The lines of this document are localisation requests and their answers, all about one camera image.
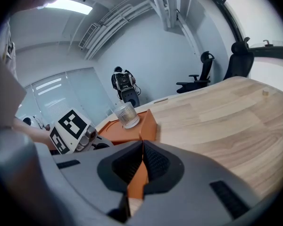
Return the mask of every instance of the ceiling light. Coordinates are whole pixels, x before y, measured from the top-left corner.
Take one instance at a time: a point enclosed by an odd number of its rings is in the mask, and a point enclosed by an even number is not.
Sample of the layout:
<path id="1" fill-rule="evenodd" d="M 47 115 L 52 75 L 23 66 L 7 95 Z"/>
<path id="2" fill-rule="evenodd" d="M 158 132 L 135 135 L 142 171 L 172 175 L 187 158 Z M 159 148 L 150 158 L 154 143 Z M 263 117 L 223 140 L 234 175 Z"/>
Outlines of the ceiling light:
<path id="1" fill-rule="evenodd" d="M 36 87 L 36 90 L 41 89 L 41 88 L 43 88 L 44 86 L 50 85 L 50 84 L 52 84 L 52 83 L 58 82 L 58 81 L 60 81 L 61 79 L 62 79 L 62 78 L 59 78 L 59 79 L 56 79 L 56 80 L 47 82 L 47 83 L 45 83 L 45 84 L 42 84 L 42 85 Z"/>
<path id="2" fill-rule="evenodd" d="M 58 102 L 60 102 L 60 101 L 62 101 L 62 100 L 65 100 L 65 99 L 66 99 L 66 98 L 60 99 L 60 100 L 56 101 L 55 103 L 51 104 L 49 107 L 55 105 L 56 103 L 58 103 Z"/>
<path id="3" fill-rule="evenodd" d="M 88 15 L 92 7 L 72 0 L 57 0 L 45 6 L 46 8 L 60 8 Z"/>
<path id="4" fill-rule="evenodd" d="M 55 89 L 55 88 L 57 88 L 57 87 L 60 87 L 61 85 L 62 85 L 62 84 L 58 84 L 58 85 L 56 85 L 56 86 L 50 87 L 49 89 L 43 90 L 42 92 L 38 93 L 38 95 L 44 94 L 44 93 L 46 93 L 47 91 L 50 91 L 50 90 Z"/>

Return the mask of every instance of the wood grain surface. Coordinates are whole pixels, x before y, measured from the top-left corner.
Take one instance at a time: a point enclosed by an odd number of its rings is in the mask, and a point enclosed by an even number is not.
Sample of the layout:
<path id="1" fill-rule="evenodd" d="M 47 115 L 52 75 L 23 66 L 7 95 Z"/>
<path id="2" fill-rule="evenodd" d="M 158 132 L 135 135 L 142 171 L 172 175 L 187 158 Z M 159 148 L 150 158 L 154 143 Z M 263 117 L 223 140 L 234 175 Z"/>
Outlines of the wood grain surface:
<path id="1" fill-rule="evenodd" d="M 158 124 L 157 141 L 216 160 L 261 198 L 283 185 L 283 92 L 233 77 L 136 111 L 147 109 Z M 110 115 L 97 130 L 115 119 Z"/>

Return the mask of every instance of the chair headrest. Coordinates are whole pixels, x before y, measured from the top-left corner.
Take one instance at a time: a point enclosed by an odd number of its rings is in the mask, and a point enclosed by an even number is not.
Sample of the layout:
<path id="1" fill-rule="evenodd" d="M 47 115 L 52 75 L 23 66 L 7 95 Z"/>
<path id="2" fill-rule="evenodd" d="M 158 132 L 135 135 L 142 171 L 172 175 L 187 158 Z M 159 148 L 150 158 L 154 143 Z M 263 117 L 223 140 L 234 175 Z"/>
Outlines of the chair headrest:
<path id="1" fill-rule="evenodd" d="M 201 62 L 204 63 L 207 59 L 213 60 L 215 59 L 215 57 L 212 54 L 210 54 L 209 51 L 203 52 L 202 55 L 200 56 Z"/>
<path id="2" fill-rule="evenodd" d="M 235 42 L 232 45 L 232 52 L 235 55 L 245 55 L 248 54 L 249 45 L 247 41 L 250 40 L 249 37 L 245 38 L 244 41 Z"/>

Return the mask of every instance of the orange mat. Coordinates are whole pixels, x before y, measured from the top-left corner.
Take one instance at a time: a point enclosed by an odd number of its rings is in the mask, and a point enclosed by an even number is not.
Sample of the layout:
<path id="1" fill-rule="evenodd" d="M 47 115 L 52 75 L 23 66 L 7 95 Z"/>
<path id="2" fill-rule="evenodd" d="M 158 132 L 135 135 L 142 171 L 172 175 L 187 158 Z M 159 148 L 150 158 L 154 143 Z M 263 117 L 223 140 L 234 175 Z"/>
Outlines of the orange mat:
<path id="1" fill-rule="evenodd" d="M 138 113 L 139 123 L 130 129 L 125 129 L 119 120 L 109 121 L 100 131 L 99 135 L 110 140 L 114 145 L 128 141 L 156 139 L 156 121 L 150 110 Z M 134 177 L 128 185 L 127 192 L 129 198 L 143 199 L 143 187 L 148 182 L 148 173 L 143 162 L 137 169 Z"/>

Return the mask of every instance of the small object on desk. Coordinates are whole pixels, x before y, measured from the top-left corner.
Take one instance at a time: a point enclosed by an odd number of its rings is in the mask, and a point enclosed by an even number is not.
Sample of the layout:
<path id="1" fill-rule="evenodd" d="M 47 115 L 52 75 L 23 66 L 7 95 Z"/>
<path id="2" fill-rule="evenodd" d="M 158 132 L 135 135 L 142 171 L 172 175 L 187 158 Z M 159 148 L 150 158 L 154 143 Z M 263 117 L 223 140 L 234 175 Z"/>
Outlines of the small object on desk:
<path id="1" fill-rule="evenodd" d="M 269 92 L 268 92 L 267 90 L 263 90 L 263 91 L 262 91 L 262 95 L 268 96 L 268 95 L 269 95 Z"/>
<path id="2" fill-rule="evenodd" d="M 115 115 L 117 115 L 119 121 L 122 123 L 125 129 L 136 126 L 140 121 L 140 118 L 134 110 L 131 102 L 123 104 L 122 106 L 117 108 L 114 113 Z"/>
<path id="3" fill-rule="evenodd" d="M 123 128 L 119 120 L 108 121 L 99 130 L 99 136 L 108 139 L 114 145 L 137 140 L 155 141 L 157 124 L 151 110 L 138 113 L 138 117 L 140 122 L 130 129 Z"/>

